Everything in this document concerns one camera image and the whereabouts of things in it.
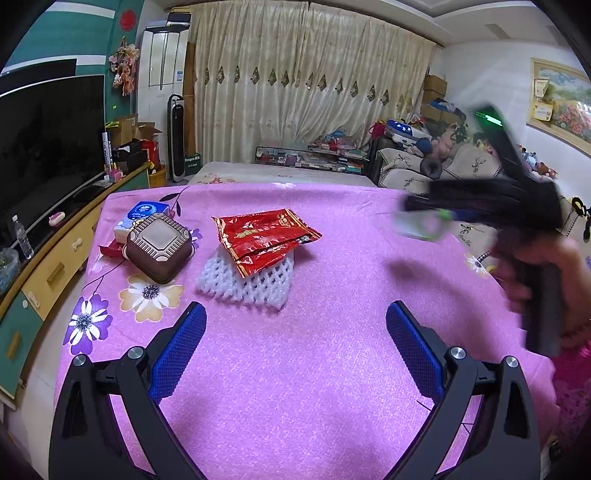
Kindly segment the right hand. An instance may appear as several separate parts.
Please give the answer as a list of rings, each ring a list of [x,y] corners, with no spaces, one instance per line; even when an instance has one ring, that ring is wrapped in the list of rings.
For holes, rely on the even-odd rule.
[[[509,309],[522,313],[531,291],[517,279],[514,265],[497,242],[492,249],[497,260],[493,276],[502,286]],[[578,244],[560,234],[546,234],[514,250],[514,257],[527,264],[553,264],[561,273],[564,300],[562,347],[574,349],[590,340],[590,269],[580,255]]]

